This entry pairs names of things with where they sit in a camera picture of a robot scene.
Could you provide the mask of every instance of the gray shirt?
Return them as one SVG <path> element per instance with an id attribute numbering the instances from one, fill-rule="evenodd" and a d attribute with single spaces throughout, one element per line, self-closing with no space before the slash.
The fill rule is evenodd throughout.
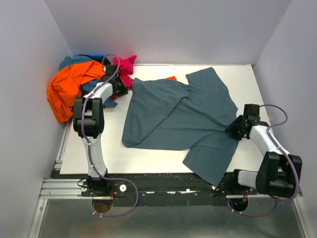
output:
<path id="1" fill-rule="evenodd" d="M 212 67 L 186 78 L 189 85 L 135 78 L 122 142 L 142 149 L 190 148 L 183 163 L 217 186 L 238 145 L 224 132 L 237 107 Z"/>

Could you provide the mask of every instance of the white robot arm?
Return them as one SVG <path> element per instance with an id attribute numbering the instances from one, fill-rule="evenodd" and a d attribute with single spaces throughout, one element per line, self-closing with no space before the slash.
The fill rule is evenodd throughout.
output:
<path id="1" fill-rule="evenodd" d="M 254 188 L 261 194 L 290 198 L 295 192 L 297 179 L 288 159 L 296 170 L 297 182 L 301 174 L 302 159 L 283 148 L 271 129 L 268 130 L 268 124 L 260 121 L 259 115 L 259 105 L 246 104 L 244 114 L 226 129 L 236 140 L 244 137 L 252 139 L 264 157 L 258 172 L 235 170 L 237 182 Z"/>

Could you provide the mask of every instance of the gray wall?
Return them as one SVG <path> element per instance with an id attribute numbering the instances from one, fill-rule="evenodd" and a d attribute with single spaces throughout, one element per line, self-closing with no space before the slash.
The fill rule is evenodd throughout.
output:
<path id="1" fill-rule="evenodd" d="M 72 52 L 255 63 L 291 0 L 45 0 Z"/>
<path id="2" fill-rule="evenodd" d="M 28 237 L 62 126 L 46 88 L 70 50 L 42 0 L 0 7 L 0 237 Z"/>
<path id="3" fill-rule="evenodd" d="M 274 129 L 303 159 L 301 189 L 311 224 L 317 224 L 317 1 L 293 0 L 255 67 L 265 103 L 283 107 L 287 124 Z M 272 123 L 283 120 L 268 110 Z"/>

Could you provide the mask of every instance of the orange shirt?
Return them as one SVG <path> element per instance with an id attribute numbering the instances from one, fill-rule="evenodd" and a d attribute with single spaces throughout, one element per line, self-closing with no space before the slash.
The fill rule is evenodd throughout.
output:
<path id="1" fill-rule="evenodd" d="M 51 79 L 47 99 L 58 122 L 68 121 L 73 115 L 75 98 L 82 95 L 80 86 L 104 74 L 100 63 L 90 61 L 65 67 Z"/>

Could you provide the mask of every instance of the floor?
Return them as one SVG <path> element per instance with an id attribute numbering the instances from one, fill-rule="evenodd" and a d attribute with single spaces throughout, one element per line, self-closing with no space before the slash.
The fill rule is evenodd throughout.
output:
<path id="1" fill-rule="evenodd" d="M 270 198 L 250 198 L 246 211 L 265 213 Z M 112 208 L 120 213 L 127 208 Z M 304 238 L 294 203 L 268 217 L 249 218 L 227 207 L 137 207 L 118 218 L 93 215 L 89 200 L 50 200 L 41 238 Z"/>

